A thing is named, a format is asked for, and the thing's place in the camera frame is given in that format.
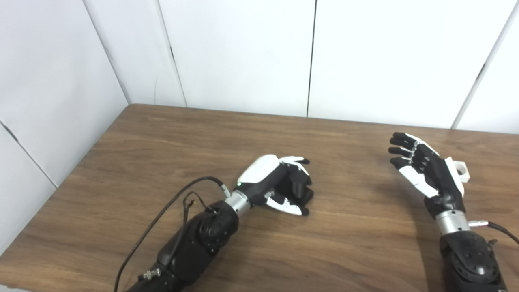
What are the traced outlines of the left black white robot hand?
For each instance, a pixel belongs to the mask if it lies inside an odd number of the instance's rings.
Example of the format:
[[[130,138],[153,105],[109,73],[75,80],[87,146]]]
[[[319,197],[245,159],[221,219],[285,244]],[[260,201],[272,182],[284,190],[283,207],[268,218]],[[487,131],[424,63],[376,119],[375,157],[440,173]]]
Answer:
[[[306,205],[314,195],[305,168],[309,163],[304,157],[258,157],[237,179],[225,201],[239,215],[256,206],[269,206],[286,214],[308,216]]]

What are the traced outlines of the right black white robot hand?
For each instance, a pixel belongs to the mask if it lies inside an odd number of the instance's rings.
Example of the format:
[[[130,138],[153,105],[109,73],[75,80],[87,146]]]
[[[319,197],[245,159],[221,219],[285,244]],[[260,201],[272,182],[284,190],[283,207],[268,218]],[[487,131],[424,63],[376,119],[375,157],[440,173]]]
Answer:
[[[426,210],[436,218],[445,211],[466,212],[462,185],[452,157],[442,158],[420,138],[395,132],[388,152],[390,163],[425,196]]]

